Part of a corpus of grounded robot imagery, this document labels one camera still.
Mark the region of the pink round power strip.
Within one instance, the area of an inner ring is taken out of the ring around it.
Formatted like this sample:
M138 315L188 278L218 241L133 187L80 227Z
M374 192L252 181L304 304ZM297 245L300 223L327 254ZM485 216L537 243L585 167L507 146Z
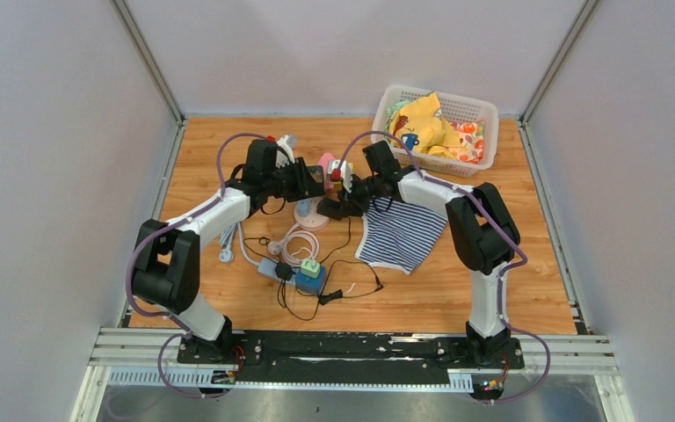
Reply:
M321 198L311 198L311 199L305 199L305 200L310 200L309 203L309 215L306 218L300 218L296 213L295 213L295 207L294 207L294 219L296 224L303 230L309 231L309 232L317 232L319 230L325 229L329 222L330 219L319 215L316 212L316 207Z

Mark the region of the black adapter with cable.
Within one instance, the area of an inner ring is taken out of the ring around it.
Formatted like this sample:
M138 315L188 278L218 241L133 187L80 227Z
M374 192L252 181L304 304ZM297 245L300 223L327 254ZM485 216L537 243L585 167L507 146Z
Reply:
M278 305L282 309L286 310L292 317L295 317L297 320L309 322L316 318L317 313L322 306L330 302L342 299L358 299L361 297L373 295L386 287L386 284L381 281L378 273L374 269L369 268L372 275L374 276L374 283L375 283L375 287L372 291L364 294L348 295L342 289L337 289L333 292L325 294L324 288L326 287L327 282L330 279L330 275L335 264L338 263L345 263L348 265L359 265L358 261L347 261L344 259L337 259L330 265L329 268L321 266L319 273L317 274L317 278L315 279L308 275L302 275L301 269L297 269L294 266L287 265L284 262L277 262L275 265L274 273L275 278L279 283L276 293L276 300ZM290 281L293 282L294 291L298 295L315 298L315 306L311 316L309 317L299 316L295 311L292 310L292 307L289 305L287 299L287 287L290 285Z

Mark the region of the blue cube charger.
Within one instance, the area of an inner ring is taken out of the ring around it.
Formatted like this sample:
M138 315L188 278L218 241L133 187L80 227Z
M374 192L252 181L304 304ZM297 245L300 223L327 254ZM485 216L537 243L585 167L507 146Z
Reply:
M294 276L294 284L295 287L302 293L319 296L323 292L325 279L326 268L324 266L320 266L319 273L316 277L303 274L301 270L299 270Z

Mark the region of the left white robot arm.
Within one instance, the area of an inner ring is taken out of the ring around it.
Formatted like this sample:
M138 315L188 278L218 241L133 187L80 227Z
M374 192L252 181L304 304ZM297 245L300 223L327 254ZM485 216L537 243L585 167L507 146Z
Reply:
M148 311L137 302L156 306L154 317L168 317L213 363L234 352L232 323L200 292L201 253L225 229L243 222L269 199L296 202L324 195L324 170L294 156L289 146L255 139L246 160L209 199L167 222L150 219L139 228L128 264L128 302L140 315Z

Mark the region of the dark green cube charger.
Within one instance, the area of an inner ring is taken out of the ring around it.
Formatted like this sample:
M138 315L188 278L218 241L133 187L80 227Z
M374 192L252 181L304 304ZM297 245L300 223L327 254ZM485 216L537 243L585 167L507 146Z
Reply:
M321 165L311 165L308 167L308 174L315 183L324 184L324 168Z

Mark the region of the light blue small charger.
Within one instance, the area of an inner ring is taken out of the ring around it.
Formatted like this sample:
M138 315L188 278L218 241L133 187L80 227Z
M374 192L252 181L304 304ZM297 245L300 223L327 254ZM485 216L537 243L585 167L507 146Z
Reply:
M297 205L295 207L295 213L300 217L300 218L306 218L309 215L309 203L310 200L300 200L297 202Z

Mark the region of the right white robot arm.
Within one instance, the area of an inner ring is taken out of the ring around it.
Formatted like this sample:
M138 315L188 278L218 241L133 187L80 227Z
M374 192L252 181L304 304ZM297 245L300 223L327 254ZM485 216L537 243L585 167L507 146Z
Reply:
M337 184L337 198L323 200L319 211L339 219L365 213L372 200L389 198L446 217L455 252L470 272L467 355L478 367L490 366L511 337L506 288L513 259L521 253L519 231L498 189L490 183L463 187L403 166L386 142L364 148L363 154L372 172L366 178L351 174L341 160L328 162L324 177Z

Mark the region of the pink triangular power strip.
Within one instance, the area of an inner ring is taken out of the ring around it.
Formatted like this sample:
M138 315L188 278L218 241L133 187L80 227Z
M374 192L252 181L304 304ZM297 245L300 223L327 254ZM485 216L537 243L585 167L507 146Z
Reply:
M331 153L324 153L317 162L323 169L323 185L327 193L334 190L334 183L331 179L333 168L331 166L335 160L336 158Z

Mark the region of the light blue power strip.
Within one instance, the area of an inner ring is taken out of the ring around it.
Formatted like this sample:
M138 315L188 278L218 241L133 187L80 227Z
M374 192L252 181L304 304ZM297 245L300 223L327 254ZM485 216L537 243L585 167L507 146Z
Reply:
M297 273L297 267L293 267L285 262L263 258L258 264L258 272L277 283L295 287L294 276Z

